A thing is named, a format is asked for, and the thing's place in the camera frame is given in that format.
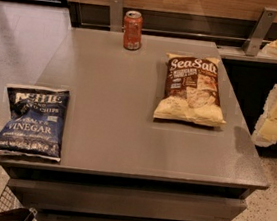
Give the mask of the blue Kettle chip bag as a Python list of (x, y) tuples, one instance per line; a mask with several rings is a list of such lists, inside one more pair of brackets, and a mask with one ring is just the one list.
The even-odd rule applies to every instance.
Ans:
[(0, 131), (0, 153), (60, 161), (70, 93), (42, 86), (8, 85), (11, 119)]

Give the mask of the grey upper drawer front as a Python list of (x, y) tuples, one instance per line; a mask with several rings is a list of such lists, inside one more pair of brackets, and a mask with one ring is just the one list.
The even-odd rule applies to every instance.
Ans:
[(173, 221), (230, 221), (247, 204), (240, 199), (175, 194), (142, 189), (85, 186), (10, 179), (8, 186), (26, 205), (99, 215)]

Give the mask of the right metal wall bracket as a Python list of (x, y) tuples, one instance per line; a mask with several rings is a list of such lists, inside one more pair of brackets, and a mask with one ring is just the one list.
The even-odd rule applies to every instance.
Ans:
[(244, 54), (248, 57), (257, 56), (260, 51), (260, 46), (263, 43), (264, 37), (271, 28), (273, 21), (277, 17), (276, 8), (265, 7), (261, 12), (261, 16), (256, 21), (255, 27), (242, 46)]

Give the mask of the left metal wall bracket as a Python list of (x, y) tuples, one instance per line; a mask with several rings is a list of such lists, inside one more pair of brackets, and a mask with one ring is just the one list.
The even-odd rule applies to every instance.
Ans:
[(109, 22), (111, 32), (121, 32), (123, 28), (123, 3), (124, 0), (110, 0), (109, 2)]

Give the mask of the red coke can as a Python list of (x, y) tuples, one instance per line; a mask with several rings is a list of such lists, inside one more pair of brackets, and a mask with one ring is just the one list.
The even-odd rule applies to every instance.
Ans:
[(127, 50), (138, 50), (141, 47), (142, 21), (142, 15), (136, 10), (128, 11), (125, 14), (125, 18), (123, 19), (123, 46)]

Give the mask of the brown sea salt chip bag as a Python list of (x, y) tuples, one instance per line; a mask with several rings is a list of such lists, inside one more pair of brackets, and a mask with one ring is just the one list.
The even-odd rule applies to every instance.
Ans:
[(154, 118), (211, 127), (225, 124), (219, 100), (219, 60), (175, 53), (167, 56), (165, 96)]

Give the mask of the metal wall bracket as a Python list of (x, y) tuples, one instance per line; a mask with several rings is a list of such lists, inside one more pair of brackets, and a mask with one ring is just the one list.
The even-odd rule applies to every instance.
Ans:
[(121, 32), (123, 28), (123, 3), (124, 0), (110, 0), (109, 2), (109, 22), (111, 32)]
[(257, 56), (260, 51), (260, 46), (263, 43), (264, 37), (271, 28), (273, 21), (277, 17), (276, 8), (265, 7), (261, 12), (261, 16), (256, 21), (255, 27), (242, 46), (244, 54), (248, 57)]

